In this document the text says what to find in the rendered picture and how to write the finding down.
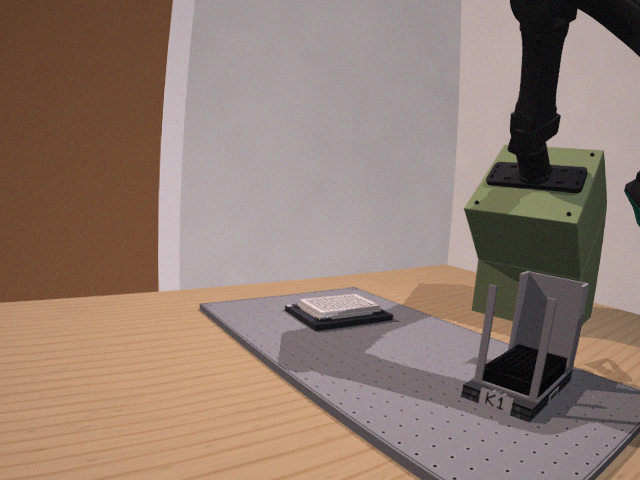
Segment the white well plate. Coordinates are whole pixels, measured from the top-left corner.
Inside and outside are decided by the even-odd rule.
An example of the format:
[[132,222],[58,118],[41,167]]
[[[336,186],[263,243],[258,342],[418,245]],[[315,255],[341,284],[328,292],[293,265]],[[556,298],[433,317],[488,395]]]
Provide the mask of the white well plate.
[[380,305],[356,294],[301,299],[297,305],[311,316],[319,318],[319,320],[370,315],[373,312],[381,311]]

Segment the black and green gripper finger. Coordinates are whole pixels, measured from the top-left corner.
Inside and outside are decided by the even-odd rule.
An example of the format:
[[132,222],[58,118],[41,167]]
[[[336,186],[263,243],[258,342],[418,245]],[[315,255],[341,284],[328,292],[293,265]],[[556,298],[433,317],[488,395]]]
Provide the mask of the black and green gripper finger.
[[626,192],[626,190],[624,189],[624,192],[628,198],[628,200],[630,201],[633,210],[634,210],[634,214],[635,214],[635,218],[636,218],[636,222],[640,227],[640,208],[639,206],[635,203],[635,201],[630,197],[630,195]]

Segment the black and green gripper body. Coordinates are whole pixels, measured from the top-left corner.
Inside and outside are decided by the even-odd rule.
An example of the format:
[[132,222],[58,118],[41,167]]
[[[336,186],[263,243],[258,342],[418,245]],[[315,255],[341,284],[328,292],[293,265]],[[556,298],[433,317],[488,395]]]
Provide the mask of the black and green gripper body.
[[625,185],[625,190],[640,208],[640,171],[635,180]]

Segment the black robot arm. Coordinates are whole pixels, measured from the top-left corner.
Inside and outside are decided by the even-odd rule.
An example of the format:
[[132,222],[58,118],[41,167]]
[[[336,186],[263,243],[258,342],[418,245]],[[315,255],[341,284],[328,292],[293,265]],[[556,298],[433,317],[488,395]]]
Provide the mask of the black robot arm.
[[546,145],[559,129],[556,92],[569,23],[578,8],[640,57],[640,0],[510,0],[510,6],[522,24],[520,91],[508,145],[518,164],[495,163],[487,184],[580,193],[587,168],[550,165]]

